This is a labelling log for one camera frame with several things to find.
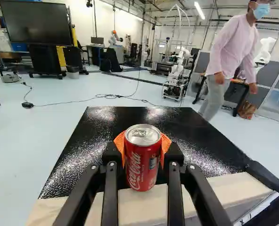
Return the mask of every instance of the trash bin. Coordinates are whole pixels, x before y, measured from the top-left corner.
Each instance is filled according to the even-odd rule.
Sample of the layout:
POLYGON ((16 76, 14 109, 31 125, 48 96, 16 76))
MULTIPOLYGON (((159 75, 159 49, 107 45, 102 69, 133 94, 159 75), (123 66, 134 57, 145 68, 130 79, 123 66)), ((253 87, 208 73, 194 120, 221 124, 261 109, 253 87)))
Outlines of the trash bin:
POLYGON ((70 79, 78 79, 79 78, 79 67, 76 67, 76 66, 69 66, 67 65, 66 66, 67 68, 67 76, 68 78, 70 79))

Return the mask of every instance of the coca-cola can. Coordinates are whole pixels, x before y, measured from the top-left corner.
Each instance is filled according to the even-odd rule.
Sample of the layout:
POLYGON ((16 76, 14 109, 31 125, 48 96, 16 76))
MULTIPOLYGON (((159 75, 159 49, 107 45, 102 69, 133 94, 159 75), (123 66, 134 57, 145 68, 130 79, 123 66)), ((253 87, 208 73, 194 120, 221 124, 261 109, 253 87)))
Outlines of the coca-cola can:
POLYGON ((161 145, 161 133, 154 126, 138 124, 125 131, 126 175, 132 189, 144 192, 155 185, 161 145))

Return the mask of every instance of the gray floor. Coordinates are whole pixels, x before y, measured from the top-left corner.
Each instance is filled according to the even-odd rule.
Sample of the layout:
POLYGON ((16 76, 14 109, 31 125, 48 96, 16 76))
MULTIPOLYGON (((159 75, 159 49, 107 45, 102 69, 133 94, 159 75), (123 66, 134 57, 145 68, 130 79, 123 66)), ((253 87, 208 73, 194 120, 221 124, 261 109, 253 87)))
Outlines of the gray floor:
MULTIPOLYGON (((137 77, 138 73, 124 72, 124 76, 137 77)), ((101 73, 80 75, 78 80, 22 77, 33 87, 27 100, 36 105, 84 100, 96 94, 129 95, 138 83, 101 73)), ((141 71, 140 78, 163 79, 147 71, 141 71)), ((161 86, 140 82, 132 97, 156 105, 180 106, 180 103, 161 98, 161 89, 161 86)), ((22 84, 2 83, 0 80, 0 226, 24 225, 87 106, 151 106, 124 98, 99 98, 26 110, 21 103, 28 90, 22 84)), ((192 97, 185 97, 181 106, 197 111, 201 103, 192 105, 192 101, 192 97)), ((233 118, 231 112, 220 110, 210 123, 249 157, 279 177, 279 122, 260 116, 251 121, 233 118)))

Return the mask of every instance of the face mask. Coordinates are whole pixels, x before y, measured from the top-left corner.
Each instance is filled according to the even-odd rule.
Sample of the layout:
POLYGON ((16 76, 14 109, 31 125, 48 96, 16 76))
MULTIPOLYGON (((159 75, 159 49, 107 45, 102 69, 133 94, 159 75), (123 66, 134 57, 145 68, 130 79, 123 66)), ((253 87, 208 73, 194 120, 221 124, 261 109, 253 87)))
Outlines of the face mask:
POLYGON ((271 7, 269 4, 258 4, 258 7, 254 10, 254 16, 257 20, 270 13, 271 7))

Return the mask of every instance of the coca-cola logo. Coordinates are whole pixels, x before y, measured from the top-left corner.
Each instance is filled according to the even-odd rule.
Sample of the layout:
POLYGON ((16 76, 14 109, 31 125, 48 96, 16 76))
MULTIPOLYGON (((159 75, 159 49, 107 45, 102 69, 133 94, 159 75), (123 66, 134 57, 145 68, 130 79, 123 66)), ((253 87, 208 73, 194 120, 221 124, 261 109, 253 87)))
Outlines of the coca-cola logo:
POLYGON ((128 181, 130 186, 135 189, 140 189, 140 155, 134 152, 131 152, 131 157, 129 160, 129 175, 128 181))

